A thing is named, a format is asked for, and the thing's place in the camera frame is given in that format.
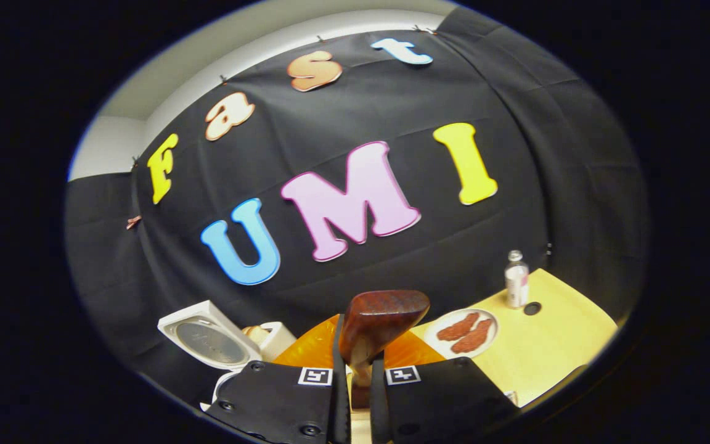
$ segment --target yellow table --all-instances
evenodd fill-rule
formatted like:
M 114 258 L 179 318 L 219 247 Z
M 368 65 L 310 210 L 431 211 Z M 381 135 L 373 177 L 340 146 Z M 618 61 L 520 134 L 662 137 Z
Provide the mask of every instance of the yellow table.
M 597 304 L 547 271 L 535 270 L 528 282 L 528 301 L 541 303 L 535 315 L 510 308 L 506 290 L 467 307 L 487 310 L 497 318 L 495 341 L 473 362 L 498 388 L 516 391 L 520 407 L 589 363 L 617 329 Z M 411 332 L 423 338 L 429 324 Z

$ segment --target white container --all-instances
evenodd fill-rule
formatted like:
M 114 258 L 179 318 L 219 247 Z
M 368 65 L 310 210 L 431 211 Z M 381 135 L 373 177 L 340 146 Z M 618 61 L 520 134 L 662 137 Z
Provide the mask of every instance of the white container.
M 284 324 L 279 321 L 274 321 L 274 323 L 264 323 L 260 327 L 267 331 L 267 337 L 261 340 L 254 340 L 257 345 L 259 345 L 259 351 L 262 353 L 262 359 L 271 363 L 279 354 L 287 350 L 290 345 L 298 340 L 292 332 L 290 332 Z
M 214 368 L 239 371 L 253 360 L 262 360 L 259 346 L 211 301 L 160 318 L 158 330 L 190 356 Z
M 505 289 L 507 289 L 505 299 L 511 308 L 521 308 L 528 303 L 530 270 L 521 259 L 520 250 L 511 250 L 508 253 L 509 264 L 505 267 Z

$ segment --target plate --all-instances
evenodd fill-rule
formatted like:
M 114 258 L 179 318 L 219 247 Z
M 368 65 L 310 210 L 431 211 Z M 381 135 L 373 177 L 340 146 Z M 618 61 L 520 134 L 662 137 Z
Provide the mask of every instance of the plate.
M 492 320 L 492 325 L 489 326 L 489 331 L 487 332 L 487 340 L 485 341 L 485 343 L 482 343 L 481 346 L 479 346 L 473 351 L 468 351 L 466 353 L 454 353 L 451 351 L 451 346 L 457 343 L 459 339 L 439 340 L 437 339 L 437 332 L 441 331 L 446 327 L 454 325 L 455 323 L 458 323 L 471 313 L 478 314 L 478 319 L 476 320 L 476 323 L 473 324 L 473 327 L 471 327 L 471 329 L 475 328 L 478 323 L 484 321 L 485 319 Z M 434 350 L 437 351 L 439 354 L 442 354 L 443 357 L 445 357 L 445 359 L 447 360 L 459 358 L 462 356 L 474 358 L 482 354 L 487 348 L 489 348 L 490 345 L 492 345 L 498 335 L 498 330 L 498 319 L 495 317 L 495 315 L 491 314 L 487 310 L 480 310 L 478 308 L 463 308 L 461 310 L 454 310 L 450 313 L 446 313 L 445 315 L 442 315 L 437 318 L 436 321 L 434 321 L 430 326 L 428 326 L 428 328 L 426 328 L 426 332 L 423 335 L 423 341 L 428 343 L 429 346 L 434 348 Z

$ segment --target plastic bottle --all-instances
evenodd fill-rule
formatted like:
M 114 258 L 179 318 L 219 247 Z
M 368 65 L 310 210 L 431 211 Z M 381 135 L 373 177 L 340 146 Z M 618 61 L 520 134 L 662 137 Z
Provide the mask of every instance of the plastic bottle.
M 505 289 L 508 290 L 507 303 L 512 308 L 521 308 L 528 303 L 528 265 L 522 259 L 520 250 L 508 253 L 509 264 L 505 267 Z

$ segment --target pink letter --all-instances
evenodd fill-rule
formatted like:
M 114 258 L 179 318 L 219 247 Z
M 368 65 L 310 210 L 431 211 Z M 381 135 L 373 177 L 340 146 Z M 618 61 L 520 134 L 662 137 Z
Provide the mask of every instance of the pink letter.
M 363 144 L 347 158 L 347 192 L 330 185 L 318 174 L 307 172 L 289 180 L 281 189 L 292 200 L 316 244 L 313 258 L 319 262 L 338 258 L 347 242 L 336 239 L 327 223 L 335 225 L 356 244 L 366 242 L 366 208 L 374 216 L 375 236 L 390 236 L 412 227 L 420 211 L 407 204 L 388 163 L 388 144 Z

